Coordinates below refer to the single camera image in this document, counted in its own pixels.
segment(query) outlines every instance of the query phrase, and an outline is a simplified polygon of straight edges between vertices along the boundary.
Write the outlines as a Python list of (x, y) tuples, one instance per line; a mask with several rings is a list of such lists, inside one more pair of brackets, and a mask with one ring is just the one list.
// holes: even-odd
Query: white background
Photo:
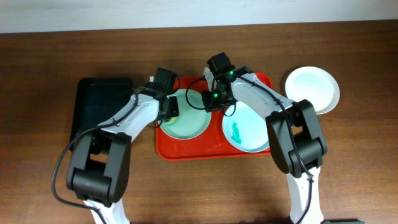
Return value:
[(398, 19), (398, 0), (0, 0), (0, 32)]

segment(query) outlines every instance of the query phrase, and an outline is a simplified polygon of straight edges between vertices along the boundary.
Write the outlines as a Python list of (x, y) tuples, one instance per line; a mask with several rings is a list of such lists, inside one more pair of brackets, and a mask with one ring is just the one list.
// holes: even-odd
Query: plate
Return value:
[[(197, 137), (210, 124), (211, 113), (206, 113), (204, 110), (193, 109), (185, 99), (186, 89), (178, 90), (171, 96), (177, 97), (178, 112), (180, 116), (172, 124), (163, 122), (160, 128), (165, 134), (175, 139), (191, 139)], [(203, 108), (201, 94), (195, 90), (188, 91), (189, 102), (198, 108)]]
[(285, 82), (285, 92), (296, 102), (307, 99), (317, 114), (331, 111), (340, 98), (336, 80), (317, 67), (301, 67), (290, 73)]
[[(233, 110), (230, 106), (225, 114)], [(234, 115), (224, 116), (223, 132), (231, 145), (244, 152), (261, 152), (269, 147), (266, 121), (243, 102), (236, 103)]]

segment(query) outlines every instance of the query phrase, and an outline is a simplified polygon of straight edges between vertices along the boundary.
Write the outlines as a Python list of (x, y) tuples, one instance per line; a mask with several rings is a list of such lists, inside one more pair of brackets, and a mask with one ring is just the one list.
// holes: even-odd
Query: red placemat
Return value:
[[(256, 72), (261, 82), (272, 88), (271, 80), (264, 73)], [(181, 77), (181, 89), (200, 77)], [(207, 83), (197, 82), (192, 90), (199, 93), (208, 90)], [(271, 154), (269, 148), (262, 152), (248, 153), (233, 147), (225, 138), (222, 127), (223, 113), (211, 112), (211, 121), (207, 129), (193, 139), (178, 140), (166, 135), (160, 128), (156, 129), (156, 149), (159, 155), (168, 161), (189, 159), (210, 159), (222, 157), (260, 156)]]

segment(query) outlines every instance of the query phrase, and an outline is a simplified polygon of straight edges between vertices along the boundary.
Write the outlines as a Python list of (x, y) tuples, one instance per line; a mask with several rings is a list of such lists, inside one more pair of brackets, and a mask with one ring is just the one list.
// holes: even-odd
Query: wooden tabletop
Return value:
[[(398, 220), (398, 21), (369, 21), (1, 34), (0, 222), (93, 223), (89, 211), (59, 203), (50, 190), (79, 79), (128, 76), (138, 86), (159, 66), (201, 75), (222, 51), (268, 74), (276, 91), (292, 67), (332, 74), (341, 97), (319, 116), (328, 144), (322, 212)], [(57, 190), (79, 202), (65, 186), (69, 161), (68, 154)], [(130, 221), (142, 223), (254, 222), (290, 212), (285, 175), (271, 156), (168, 162), (151, 128), (132, 144), (123, 202)]]

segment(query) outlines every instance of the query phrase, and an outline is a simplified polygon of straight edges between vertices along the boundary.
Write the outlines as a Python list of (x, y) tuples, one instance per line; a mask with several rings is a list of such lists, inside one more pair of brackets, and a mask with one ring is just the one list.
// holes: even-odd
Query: light green plate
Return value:
[[(178, 90), (171, 96), (177, 97), (178, 102), (178, 120), (176, 122), (167, 125), (164, 122), (160, 125), (160, 128), (168, 136), (175, 139), (191, 139), (197, 137), (210, 124), (211, 113), (206, 113), (204, 110), (193, 109), (187, 103), (185, 99), (186, 89)], [(201, 94), (195, 90), (188, 91), (189, 102), (197, 108), (203, 108), (201, 101)]]

